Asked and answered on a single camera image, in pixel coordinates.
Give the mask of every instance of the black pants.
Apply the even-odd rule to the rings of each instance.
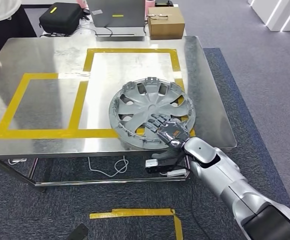
[[[37,37],[25,10],[20,6],[11,20],[0,21],[0,50],[10,38]]]

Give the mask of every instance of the black case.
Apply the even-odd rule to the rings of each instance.
[[[77,3],[55,2],[39,17],[39,26],[52,34],[73,34],[83,17],[83,11]]]

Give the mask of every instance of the cardboard box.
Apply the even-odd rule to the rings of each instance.
[[[181,39],[184,32],[184,18],[178,7],[150,7],[148,16],[151,40]]]

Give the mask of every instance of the stainless steel table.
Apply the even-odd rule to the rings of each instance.
[[[0,52],[0,159],[149,154],[117,138],[108,117],[124,83],[146,77],[183,85],[195,104],[196,136],[236,147],[197,37],[122,39],[8,40]]]

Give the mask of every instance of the blue carpet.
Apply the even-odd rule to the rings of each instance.
[[[251,185],[290,207],[288,195],[220,50],[204,51],[237,141],[237,147],[227,154]],[[94,157],[91,162],[94,168],[110,173],[117,159]],[[32,160],[14,167],[25,173]],[[142,157],[128,160],[126,176],[146,174]],[[43,176],[50,181],[101,178],[88,171],[87,159],[83,157],[42,159],[38,167],[37,180]],[[172,208],[180,219],[184,239],[208,239],[191,215],[192,194],[195,215],[210,239],[245,239],[222,202],[193,177],[185,182],[51,187],[39,193],[0,171],[0,240],[60,240],[80,223],[90,229],[89,240],[175,239],[173,218],[168,216],[88,219],[89,213],[114,208]]]

